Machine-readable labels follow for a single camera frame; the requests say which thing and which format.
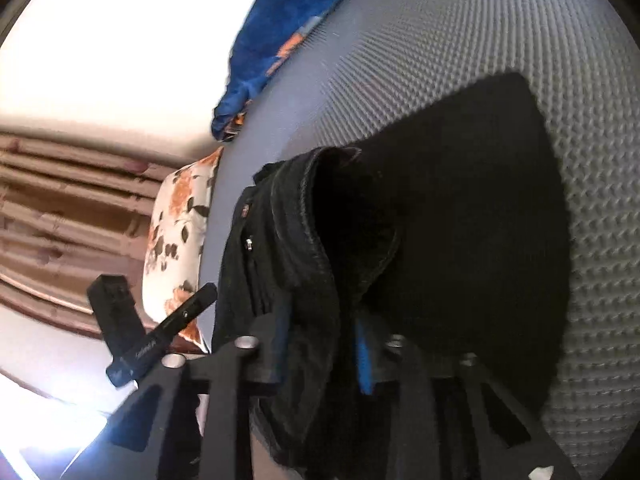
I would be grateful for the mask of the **black pants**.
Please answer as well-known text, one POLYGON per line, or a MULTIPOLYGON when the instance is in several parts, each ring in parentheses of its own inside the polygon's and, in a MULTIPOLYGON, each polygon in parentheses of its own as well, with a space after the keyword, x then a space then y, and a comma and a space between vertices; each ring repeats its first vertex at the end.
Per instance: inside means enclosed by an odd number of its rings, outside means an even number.
POLYGON ((573 479, 541 425, 570 299, 570 215, 526 79, 503 73, 369 139, 262 168, 235 205, 214 348, 278 304, 286 371, 252 404, 306 479, 573 479), (400 336, 360 390, 355 320, 400 336))

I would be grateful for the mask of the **white orange floral pillow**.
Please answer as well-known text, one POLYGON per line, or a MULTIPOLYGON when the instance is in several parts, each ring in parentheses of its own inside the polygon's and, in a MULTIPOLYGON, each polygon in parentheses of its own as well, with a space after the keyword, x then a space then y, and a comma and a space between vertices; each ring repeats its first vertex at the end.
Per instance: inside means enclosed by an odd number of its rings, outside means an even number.
POLYGON ((142 307, 162 322, 201 287, 210 202, 222 148, 167 176, 155 199, 142 275, 142 307))

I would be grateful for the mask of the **brown wooden headboard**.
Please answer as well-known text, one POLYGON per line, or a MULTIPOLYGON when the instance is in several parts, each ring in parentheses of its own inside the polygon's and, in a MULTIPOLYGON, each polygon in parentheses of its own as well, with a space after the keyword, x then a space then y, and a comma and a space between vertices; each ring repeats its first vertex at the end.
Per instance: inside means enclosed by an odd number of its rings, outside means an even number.
POLYGON ((172 170, 2 132, 2 306, 99 337, 87 288, 101 274, 117 274, 140 294, 154 202, 172 170))

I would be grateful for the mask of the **grey mesh mattress pad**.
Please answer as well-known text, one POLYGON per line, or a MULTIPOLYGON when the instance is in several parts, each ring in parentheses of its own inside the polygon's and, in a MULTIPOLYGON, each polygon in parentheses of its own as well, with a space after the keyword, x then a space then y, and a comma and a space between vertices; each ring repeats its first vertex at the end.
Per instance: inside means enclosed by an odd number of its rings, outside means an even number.
POLYGON ((250 100, 202 270, 303 479, 639 474, 639 47, 608 0, 344 0, 250 100))

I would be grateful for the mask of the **blue orange floral blanket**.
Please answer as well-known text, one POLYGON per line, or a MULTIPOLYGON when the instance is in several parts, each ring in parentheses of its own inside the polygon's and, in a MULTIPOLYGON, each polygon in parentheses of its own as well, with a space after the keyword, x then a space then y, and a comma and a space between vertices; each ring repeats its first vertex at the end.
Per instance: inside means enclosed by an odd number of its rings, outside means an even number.
POLYGON ((226 91, 210 131, 228 142, 241 130, 246 109, 276 71, 341 0, 255 0, 234 40, 226 91))

